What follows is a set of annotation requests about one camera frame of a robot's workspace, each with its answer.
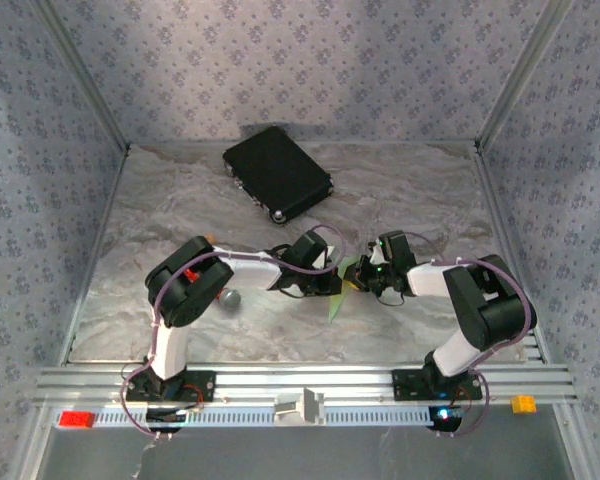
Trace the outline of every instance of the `black mounting plate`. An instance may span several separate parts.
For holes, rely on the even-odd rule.
[[[216,387],[216,372],[211,370],[185,370],[167,381],[161,381],[160,389],[156,388],[156,377],[153,370],[148,369],[131,379],[127,389],[127,402],[187,402],[197,403],[198,392],[204,402],[213,401]]]
[[[482,399],[482,389],[477,375],[467,375],[459,383],[440,385],[432,391],[425,381],[422,369],[399,369],[391,372],[393,381],[393,398],[397,402],[405,401],[446,401],[451,402],[454,397],[457,400],[468,400],[465,395],[458,395],[458,389],[462,387],[467,391],[471,400]]]

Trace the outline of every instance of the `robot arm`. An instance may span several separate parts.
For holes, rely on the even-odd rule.
[[[295,285],[303,296],[335,295],[341,291],[342,281],[337,270],[310,275],[280,267],[273,262],[275,257],[308,270],[328,266],[334,249],[312,230],[305,232],[293,245],[260,252],[257,255],[259,261],[231,258],[240,257],[240,252],[231,252],[229,256],[230,252],[212,246],[204,237],[195,237],[147,276],[145,285],[149,290],[151,305],[155,304],[158,292],[179,268],[193,258],[213,251],[225,253],[228,258],[208,258],[184,270],[164,294],[160,304],[162,319],[158,327],[155,357],[151,364],[157,382],[169,380],[184,371],[188,327],[224,288],[284,291]]]
[[[478,265],[417,265],[401,231],[380,235],[369,248],[371,254],[362,256],[345,273],[344,279],[355,288],[378,297],[391,287],[401,295],[451,299],[459,329],[425,358],[423,371],[430,388],[458,381],[485,352],[523,330],[521,299],[511,285],[492,271]],[[499,256],[489,255],[481,260],[511,276]],[[531,313],[530,328],[534,328],[533,307]]]

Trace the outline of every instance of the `aluminum rail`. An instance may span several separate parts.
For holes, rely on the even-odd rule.
[[[441,402],[395,402],[391,370],[420,368],[419,364],[190,364],[189,370],[217,373],[214,406],[268,406],[280,395],[309,388],[324,394],[325,406],[439,405]],[[125,364],[91,364],[49,368],[41,372],[33,401],[45,406],[94,406],[119,402]],[[481,368],[491,391],[491,402],[505,404],[515,395],[532,395],[538,404],[576,402],[571,375],[565,365],[491,364]],[[146,405],[130,403],[130,406]]]

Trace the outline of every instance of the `gray marble tabletop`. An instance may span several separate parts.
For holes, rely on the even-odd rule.
[[[71,361],[133,361],[147,353],[145,276],[195,235],[213,233],[221,247],[256,251],[329,223],[346,237],[349,255],[395,229],[425,235],[447,258],[496,252],[464,144],[302,144],[332,174],[336,190],[284,227],[234,186],[222,161],[228,146],[132,146]],[[410,243],[419,261],[435,256],[423,241]],[[214,304],[190,327],[189,361],[419,362],[457,328],[447,299],[407,299],[401,307],[387,307],[352,291],[329,322],[327,298],[295,300],[246,289],[241,294],[237,312]],[[515,346],[491,361],[523,360],[522,347]]]

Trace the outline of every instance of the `white plastic piece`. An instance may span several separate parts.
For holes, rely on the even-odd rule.
[[[128,407],[129,412],[137,422],[146,422],[145,407]],[[121,407],[106,406],[91,409],[96,414],[93,428],[123,428],[132,424]],[[54,408],[54,424],[57,425],[64,408]],[[179,428],[226,428],[226,427],[266,427],[270,428],[276,422],[275,410],[270,406],[215,406],[197,412],[186,412],[184,422],[165,422],[164,427]],[[432,426],[433,421],[427,406],[412,405],[371,405],[371,406],[325,406],[324,424],[331,427],[360,427],[360,426]]]
[[[274,425],[324,425],[324,394],[303,388],[302,394],[294,397],[285,395],[276,399],[273,407]]]
[[[433,360],[445,377],[453,377],[464,372],[475,362],[482,352],[471,345],[462,330],[458,329],[447,343],[433,352]]]
[[[334,256],[334,253],[336,251],[336,247],[334,246],[327,246],[327,263],[329,259],[332,259]],[[316,261],[313,262],[313,268],[315,268],[316,270],[320,270],[322,268],[325,268],[324,265],[324,253],[322,255],[320,255],[318,258],[316,258]]]
[[[156,356],[151,368],[161,379],[171,378],[186,367],[188,334],[188,326],[167,328],[164,320],[160,321]]]
[[[384,258],[384,253],[382,253],[382,247],[380,246],[379,238],[376,238],[375,245],[371,250],[371,257],[369,258],[369,263],[371,265],[380,265],[382,263],[387,263],[387,259]]]
[[[214,250],[230,253],[228,250],[214,247]],[[231,267],[233,276],[225,288],[240,290],[241,288],[259,288],[267,290],[280,278],[282,270],[279,266],[265,262],[263,259],[272,258],[270,255],[260,252],[257,260],[236,260],[235,258],[221,258],[220,260]]]
[[[444,271],[457,268],[456,265],[441,267],[424,263],[407,272],[409,287],[417,297],[449,297],[449,289],[444,280]]]

